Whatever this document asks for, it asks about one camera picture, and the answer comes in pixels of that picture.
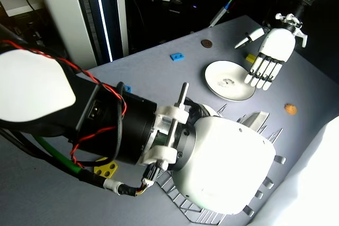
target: yellow perforated plate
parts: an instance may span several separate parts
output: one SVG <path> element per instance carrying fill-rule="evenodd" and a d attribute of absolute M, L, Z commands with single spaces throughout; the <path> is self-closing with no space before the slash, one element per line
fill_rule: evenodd
<path fill-rule="evenodd" d="M 107 157 L 103 157 L 97 161 L 102 161 L 105 160 Z M 99 166 L 99 167 L 94 167 L 94 173 L 105 177 L 105 178 L 111 178 L 115 171 L 118 169 L 118 164 L 115 161 L 110 162 L 109 164 Z"/>

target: white robotic hand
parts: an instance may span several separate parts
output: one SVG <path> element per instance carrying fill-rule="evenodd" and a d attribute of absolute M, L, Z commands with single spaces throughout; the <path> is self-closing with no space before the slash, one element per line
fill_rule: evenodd
<path fill-rule="evenodd" d="M 252 87 L 256 86 L 263 90 L 269 89 L 282 65 L 290 58 L 296 45 L 295 37 L 303 39 L 302 47 L 307 43 L 307 35 L 300 30 L 302 23 L 293 14 L 282 16 L 278 13 L 275 18 L 288 24 L 288 27 L 271 31 L 268 28 L 257 29 L 235 46 L 235 48 L 245 46 L 268 32 L 259 48 L 258 57 L 244 80 Z"/>

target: white fabric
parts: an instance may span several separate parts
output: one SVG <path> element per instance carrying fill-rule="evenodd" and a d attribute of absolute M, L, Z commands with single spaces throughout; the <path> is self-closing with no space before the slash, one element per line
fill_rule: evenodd
<path fill-rule="evenodd" d="M 325 125 L 250 226 L 339 225 L 339 117 Z"/>

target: yellow lego brick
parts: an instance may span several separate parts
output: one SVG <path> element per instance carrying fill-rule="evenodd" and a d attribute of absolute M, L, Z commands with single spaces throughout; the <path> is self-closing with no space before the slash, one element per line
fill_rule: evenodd
<path fill-rule="evenodd" d="M 246 57 L 246 60 L 247 60 L 248 62 L 251 62 L 251 63 L 253 64 L 254 61 L 256 60 L 256 56 L 249 53 L 249 54 L 247 55 L 247 57 Z"/>
<path fill-rule="evenodd" d="M 107 157 L 103 157 L 97 161 L 105 160 Z M 111 178 L 118 169 L 118 164 L 115 161 L 110 162 L 109 164 L 94 167 L 94 173 L 105 178 Z"/>

